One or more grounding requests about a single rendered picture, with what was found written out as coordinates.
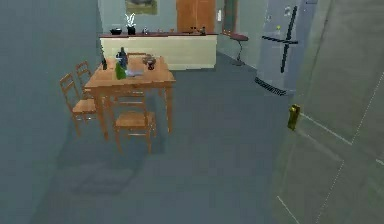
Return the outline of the grey fridge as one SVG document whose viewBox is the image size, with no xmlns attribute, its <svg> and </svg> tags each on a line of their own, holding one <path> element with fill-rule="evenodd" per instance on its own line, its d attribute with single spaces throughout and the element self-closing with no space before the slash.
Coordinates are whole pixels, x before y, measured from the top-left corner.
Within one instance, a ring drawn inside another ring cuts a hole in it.
<svg viewBox="0 0 384 224">
<path fill-rule="evenodd" d="M 255 82 L 271 94 L 296 92 L 296 81 L 303 62 L 318 0 L 269 0 L 261 35 L 260 60 Z M 297 6 L 292 39 L 286 40 L 293 7 Z M 289 44 L 284 73 L 280 72 L 284 45 Z"/>
</svg>

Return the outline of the grey room door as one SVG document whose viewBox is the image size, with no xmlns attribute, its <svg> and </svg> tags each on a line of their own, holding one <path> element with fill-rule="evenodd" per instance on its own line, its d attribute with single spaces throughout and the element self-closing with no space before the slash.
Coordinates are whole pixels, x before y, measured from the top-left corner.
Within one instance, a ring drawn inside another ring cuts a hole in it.
<svg viewBox="0 0 384 224">
<path fill-rule="evenodd" d="M 384 0 L 318 0 L 292 103 L 276 224 L 384 224 Z"/>
</svg>

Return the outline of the brown framed window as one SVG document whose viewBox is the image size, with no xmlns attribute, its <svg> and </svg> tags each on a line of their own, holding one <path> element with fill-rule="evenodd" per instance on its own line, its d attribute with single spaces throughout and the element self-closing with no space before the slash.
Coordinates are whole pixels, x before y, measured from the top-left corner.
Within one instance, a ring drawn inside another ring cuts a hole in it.
<svg viewBox="0 0 384 224">
<path fill-rule="evenodd" d="M 238 0 L 224 0 L 222 33 L 231 35 L 236 29 Z"/>
</svg>

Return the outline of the green bottle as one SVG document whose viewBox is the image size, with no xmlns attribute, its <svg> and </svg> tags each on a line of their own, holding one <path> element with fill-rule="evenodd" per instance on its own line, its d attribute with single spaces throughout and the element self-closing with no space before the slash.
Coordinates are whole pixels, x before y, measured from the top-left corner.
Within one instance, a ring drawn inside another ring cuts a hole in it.
<svg viewBox="0 0 384 224">
<path fill-rule="evenodd" d="M 125 79 L 126 78 L 126 72 L 125 72 L 125 67 L 123 65 L 122 61 L 119 61 L 116 63 L 115 66 L 115 73 L 116 73 L 116 78 L 118 80 Z"/>
</svg>

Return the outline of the orange wooden door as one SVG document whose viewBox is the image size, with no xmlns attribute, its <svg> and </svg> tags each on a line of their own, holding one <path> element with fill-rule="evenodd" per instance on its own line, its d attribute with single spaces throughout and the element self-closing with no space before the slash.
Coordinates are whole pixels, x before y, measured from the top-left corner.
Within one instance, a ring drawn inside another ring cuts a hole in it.
<svg viewBox="0 0 384 224">
<path fill-rule="evenodd" d="M 216 0 L 176 0 L 177 31 L 192 32 L 205 28 L 207 33 L 215 29 Z"/>
</svg>

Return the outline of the cream kitchen counter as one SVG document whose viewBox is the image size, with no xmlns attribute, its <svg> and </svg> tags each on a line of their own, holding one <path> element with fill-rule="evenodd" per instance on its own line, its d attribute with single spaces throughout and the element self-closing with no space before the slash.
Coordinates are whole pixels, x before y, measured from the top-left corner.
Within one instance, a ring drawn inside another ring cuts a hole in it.
<svg viewBox="0 0 384 224">
<path fill-rule="evenodd" d="M 216 65 L 216 34 L 104 34 L 100 36 L 100 42 L 106 58 L 114 57 L 124 48 L 127 53 L 161 56 L 170 70 L 211 69 Z"/>
</svg>

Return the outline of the white plant in black pot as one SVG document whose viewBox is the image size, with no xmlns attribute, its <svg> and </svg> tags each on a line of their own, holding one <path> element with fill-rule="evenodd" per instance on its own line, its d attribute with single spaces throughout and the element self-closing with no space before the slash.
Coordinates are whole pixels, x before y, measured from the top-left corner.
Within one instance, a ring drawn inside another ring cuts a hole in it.
<svg viewBox="0 0 384 224">
<path fill-rule="evenodd" d="M 134 13 L 130 15 L 126 15 L 127 31 L 129 35 L 134 35 L 136 33 L 136 30 L 135 30 L 136 24 L 134 23 L 134 20 L 135 20 Z"/>
</svg>

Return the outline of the wooden dining table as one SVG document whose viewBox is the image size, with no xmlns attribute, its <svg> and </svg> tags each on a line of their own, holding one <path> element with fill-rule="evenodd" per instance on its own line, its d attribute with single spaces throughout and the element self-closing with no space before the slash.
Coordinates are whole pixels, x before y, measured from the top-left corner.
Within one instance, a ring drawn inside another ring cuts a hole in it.
<svg viewBox="0 0 384 224">
<path fill-rule="evenodd" d="M 128 67 L 133 70 L 142 68 L 143 73 L 141 76 L 120 80 L 117 79 L 115 72 L 116 59 L 108 58 L 107 64 L 109 65 L 107 70 L 103 70 L 102 66 L 99 66 L 85 85 L 85 88 L 94 97 L 96 114 L 103 137 L 108 139 L 108 127 L 104 116 L 102 97 L 111 96 L 117 90 L 132 88 L 164 90 L 167 128 L 168 132 L 171 133 L 173 129 L 173 85 L 176 83 L 176 79 L 168 69 L 165 59 L 162 56 L 157 57 L 153 70 L 149 70 L 141 58 L 130 59 Z"/>
</svg>

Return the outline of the dark blue bottle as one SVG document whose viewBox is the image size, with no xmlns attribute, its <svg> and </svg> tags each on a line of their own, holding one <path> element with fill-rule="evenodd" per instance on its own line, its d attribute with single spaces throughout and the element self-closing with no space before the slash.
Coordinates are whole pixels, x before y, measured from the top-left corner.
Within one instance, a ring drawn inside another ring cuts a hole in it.
<svg viewBox="0 0 384 224">
<path fill-rule="evenodd" d="M 120 48 L 120 52 L 119 52 L 119 58 L 120 58 L 120 65 L 121 67 L 126 70 L 127 69 L 127 62 L 128 62 L 128 59 L 127 59 L 127 54 L 124 50 L 124 47 L 121 47 Z"/>
</svg>

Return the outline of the framed landscape picture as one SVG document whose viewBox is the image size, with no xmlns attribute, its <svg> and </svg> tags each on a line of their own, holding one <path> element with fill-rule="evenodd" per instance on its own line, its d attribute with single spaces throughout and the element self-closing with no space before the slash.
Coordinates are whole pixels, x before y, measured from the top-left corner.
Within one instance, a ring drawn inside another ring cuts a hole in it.
<svg viewBox="0 0 384 224">
<path fill-rule="evenodd" d="M 125 0 L 126 11 L 135 14 L 156 15 L 157 0 Z"/>
</svg>

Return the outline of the dark red side table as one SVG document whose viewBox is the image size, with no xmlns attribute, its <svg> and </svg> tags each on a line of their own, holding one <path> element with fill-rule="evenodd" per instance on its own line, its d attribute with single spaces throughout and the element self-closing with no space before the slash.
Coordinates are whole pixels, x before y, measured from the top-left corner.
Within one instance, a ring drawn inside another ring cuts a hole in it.
<svg viewBox="0 0 384 224">
<path fill-rule="evenodd" d="M 248 41 L 249 37 L 245 36 L 245 35 L 242 35 L 242 34 L 232 33 L 230 35 L 230 38 L 232 40 L 235 40 L 239 44 L 239 46 L 240 46 L 240 49 L 239 49 L 239 52 L 237 54 L 236 60 L 233 62 L 233 64 L 236 65 L 236 66 L 242 66 L 242 65 L 244 65 L 244 62 L 241 60 L 241 53 L 242 53 L 242 50 L 243 50 L 242 43 Z"/>
</svg>

